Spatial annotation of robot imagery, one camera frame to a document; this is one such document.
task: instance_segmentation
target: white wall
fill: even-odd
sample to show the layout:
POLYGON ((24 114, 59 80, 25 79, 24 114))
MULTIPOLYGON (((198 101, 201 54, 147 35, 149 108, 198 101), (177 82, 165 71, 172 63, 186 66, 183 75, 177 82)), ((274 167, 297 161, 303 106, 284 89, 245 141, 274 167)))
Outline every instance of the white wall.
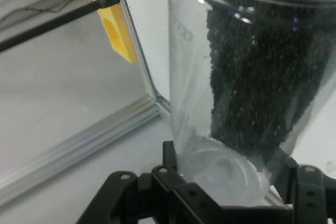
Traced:
POLYGON ((127 0, 158 92, 169 99, 168 0, 127 0))

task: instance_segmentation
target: white floor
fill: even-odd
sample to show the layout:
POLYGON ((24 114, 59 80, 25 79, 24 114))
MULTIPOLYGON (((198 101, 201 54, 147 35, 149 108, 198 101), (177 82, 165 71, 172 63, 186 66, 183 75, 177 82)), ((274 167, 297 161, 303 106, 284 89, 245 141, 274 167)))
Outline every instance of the white floor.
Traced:
MULTIPOLYGON (((54 16, 30 19, 0 39, 54 16)), ((2 53, 0 176, 145 94, 139 66, 113 51, 97 13, 2 53)))
POLYGON ((73 224, 110 173, 147 172, 162 163, 162 142, 171 139, 170 128, 157 118, 1 209, 0 223, 73 224))

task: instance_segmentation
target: white surface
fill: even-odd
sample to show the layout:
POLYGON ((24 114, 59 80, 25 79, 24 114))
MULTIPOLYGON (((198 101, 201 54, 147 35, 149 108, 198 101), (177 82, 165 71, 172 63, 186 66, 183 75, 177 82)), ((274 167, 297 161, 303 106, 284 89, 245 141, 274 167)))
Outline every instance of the white surface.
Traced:
POLYGON ((158 92, 169 100, 168 0, 127 0, 158 92))
MULTIPOLYGON (((0 39, 54 16, 37 16, 0 39)), ((146 94, 139 66, 113 52, 97 13, 2 53, 0 91, 0 173, 146 94)))
POLYGON ((161 164, 162 142, 171 139, 170 128, 156 119, 0 210, 0 223, 75 223, 110 173, 139 175, 161 164))
POLYGON ((320 168, 336 178, 336 91, 301 134, 293 157, 300 164, 320 168))

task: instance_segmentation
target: screw hole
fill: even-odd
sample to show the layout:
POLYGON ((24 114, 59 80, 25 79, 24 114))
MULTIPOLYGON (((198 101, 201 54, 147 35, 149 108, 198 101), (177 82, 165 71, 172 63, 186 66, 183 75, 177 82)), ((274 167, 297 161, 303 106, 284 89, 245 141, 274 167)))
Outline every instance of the screw hole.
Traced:
POLYGON ((313 192, 313 191, 307 191, 307 195, 309 195, 309 196, 315 196, 315 192, 313 192))
POLYGON ((162 168, 159 169, 159 172, 160 173, 167 173, 168 170, 167 170, 167 168, 162 167, 162 168))
POLYGON ((207 205, 206 205, 206 203, 204 203, 204 202, 201 202, 201 203, 200 203, 200 207, 202 207, 202 208, 206 208, 206 207, 207 207, 207 205))
POLYGON ((196 192, 195 192, 194 190, 190 190, 190 191, 189 191, 189 195, 190 195, 190 196, 195 196, 195 195, 196 195, 196 192))
POLYGON ((313 204, 313 203, 307 203, 306 205, 307 205, 307 207, 310 207, 310 208, 315 208, 316 207, 316 205, 313 204))
POLYGON ((128 175, 128 174, 123 174, 123 175, 120 176, 121 180, 126 180, 126 179, 129 179, 129 178, 130 178, 130 175, 128 175))
POLYGON ((311 166, 307 166, 307 167, 305 168, 305 170, 306 170, 307 173, 313 173, 313 172, 315 172, 315 168, 314 168, 314 167, 311 167, 311 166))

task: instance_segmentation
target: black cable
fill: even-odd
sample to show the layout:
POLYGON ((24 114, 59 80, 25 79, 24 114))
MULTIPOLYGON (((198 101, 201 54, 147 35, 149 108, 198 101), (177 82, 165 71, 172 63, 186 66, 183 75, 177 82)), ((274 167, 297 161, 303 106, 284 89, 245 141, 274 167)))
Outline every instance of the black cable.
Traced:
POLYGON ((74 21, 80 17, 83 17, 87 14, 93 13, 94 11, 106 8, 115 4, 118 4, 121 0, 96 0, 89 4, 83 5, 79 8, 76 8, 68 13, 60 15, 48 22, 45 22, 41 25, 38 25, 34 28, 31 28, 23 33, 13 36, 7 40, 0 42, 0 52, 3 52, 9 48, 15 47, 25 41, 33 39, 41 34, 44 34, 48 31, 51 31, 57 27, 60 27, 64 24, 67 24, 71 21, 74 21))
POLYGON ((0 18, 0 26, 1 24, 8 19, 9 17, 11 17, 14 13, 16 12, 21 12, 23 10, 27 10, 27 11, 35 11, 38 13, 59 13, 61 10, 63 10, 65 7, 67 7, 73 0, 67 0, 60 8, 58 8, 57 10, 52 10, 53 8, 55 8, 54 6, 49 8, 49 9, 38 9, 38 8, 31 8, 31 7, 22 7, 22 8, 17 8, 12 10, 11 12, 7 13, 6 15, 4 15, 3 17, 0 18))

